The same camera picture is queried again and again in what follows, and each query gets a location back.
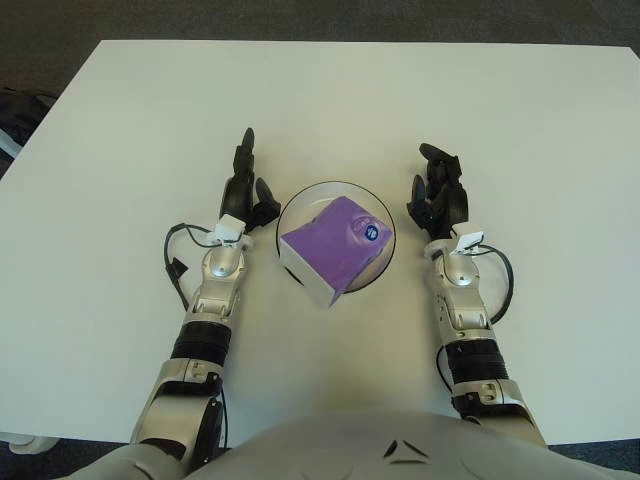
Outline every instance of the black joint segment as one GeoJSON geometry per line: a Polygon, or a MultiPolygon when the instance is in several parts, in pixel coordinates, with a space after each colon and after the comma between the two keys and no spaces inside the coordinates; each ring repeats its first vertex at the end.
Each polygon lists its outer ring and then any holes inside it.
{"type": "Polygon", "coordinates": [[[454,384],[509,378],[498,345],[491,339],[453,342],[445,349],[454,384]]]}
{"type": "Polygon", "coordinates": [[[162,384],[161,392],[166,395],[194,395],[217,397],[222,390],[222,378],[213,372],[207,374],[202,383],[194,382],[166,382],[162,384]]]}
{"type": "Polygon", "coordinates": [[[219,402],[211,399],[200,422],[198,436],[193,447],[191,465],[189,466],[190,472],[206,465],[224,453],[219,449],[221,426],[222,406],[219,402]]]}
{"type": "Polygon", "coordinates": [[[496,417],[502,415],[516,415],[529,418],[527,412],[520,405],[500,404],[485,405],[480,401],[478,392],[470,392],[451,399],[453,408],[460,417],[496,417]]]}
{"type": "Polygon", "coordinates": [[[189,270],[189,267],[174,257],[173,262],[171,262],[171,270],[173,271],[175,278],[180,278],[184,275],[184,272],[189,270]]]}
{"type": "Polygon", "coordinates": [[[180,329],[171,358],[206,360],[224,366],[231,329],[213,322],[188,322],[180,329]]]}
{"type": "Polygon", "coordinates": [[[154,447],[159,448],[167,455],[171,455],[176,460],[182,460],[184,457],[184,453],[187,450],[182,443],[176,440],[169,440],[168,438],[147,438],[142,440],[140,443],[145,445],[153,445],[154,447]]]}

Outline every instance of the dark gray carpet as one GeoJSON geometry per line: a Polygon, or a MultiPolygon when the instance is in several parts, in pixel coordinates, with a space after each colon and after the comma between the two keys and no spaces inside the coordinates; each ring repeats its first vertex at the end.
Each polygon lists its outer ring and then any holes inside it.
{"type": "MultiPolygon", "coordinates": [[[[565,43],[638,54],[638,25],[637,0],[0,0],[0,84],[60,93],[101,39],[565,43]]],[[[66,475],[115,446],[63,440],[22,457],[0,444],[0,480],[66,475]]],[[[635,440],[552,448],[640,473],[635,440]]]]}

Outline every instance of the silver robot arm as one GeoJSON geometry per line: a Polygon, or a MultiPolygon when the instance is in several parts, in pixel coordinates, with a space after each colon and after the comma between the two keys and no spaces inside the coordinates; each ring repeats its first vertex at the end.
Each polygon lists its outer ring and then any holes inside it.
{"type": "Polygon", "coordinates": [[[246,275],[243,251],[250,241],[243,231],[244,222],[229,215],[216,226],[218,243],[202,261],[202,284],[131,437],[131,443],[154,445],[178,459],[185,475],[223,453],[217,397],[246,275]]]}
{"type": "Polygon", "coordinates": [[[507,374],[480,297],[480,275],[468,253],[483,234],[464,223],[453,226],[453,235],[429,243],[424,252],[431,260],[427,282],[453,376],[453,406],[465,420],[545,446],[518,384],[507,374]]]}
{"type": "Polygon", "coordinates": [[[420,153],[427,159],[426,183],[416,175],[407,210],[431,237],[424,251],[427,283],[453,376],[453,406],[463,419],[545,445],[518,384],[507,375],[480,297],[480,275],[469,254],[484,234],[468,221],[458,157],[426,143],[420,153]]]}

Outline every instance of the tissue box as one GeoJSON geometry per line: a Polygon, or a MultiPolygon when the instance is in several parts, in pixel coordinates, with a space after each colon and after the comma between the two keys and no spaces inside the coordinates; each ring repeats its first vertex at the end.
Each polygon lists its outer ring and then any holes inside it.
{"type": "Polygon", "coordinates": [[[384,249],[392,231],[347,197],[279,239],[280,262],[329,307],[384,249]]]}

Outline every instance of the white table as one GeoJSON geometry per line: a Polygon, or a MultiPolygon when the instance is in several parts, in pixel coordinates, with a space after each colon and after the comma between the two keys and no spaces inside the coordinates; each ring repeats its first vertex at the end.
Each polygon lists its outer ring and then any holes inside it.
{"type": "MultiPolygon", "coordinates": [[[[283,203],[348,180],[389,207],[387,271],[328,311],[255,232],[225,386],[231,444],[346,408],[455,415],[409,219],[418,144],[458,154],[516,272],[500,347],[550,443],[640,436],[640,71],[626,48],[102,42],[0,182],[0,431],[127,441],[183,312],[169,226],[211,226],[244,129],[283,203]]],[[[195,288],[203,251],[174,252],[195,288]]],[[[482,260],[483,294],[504,288],[482,260]]]]}

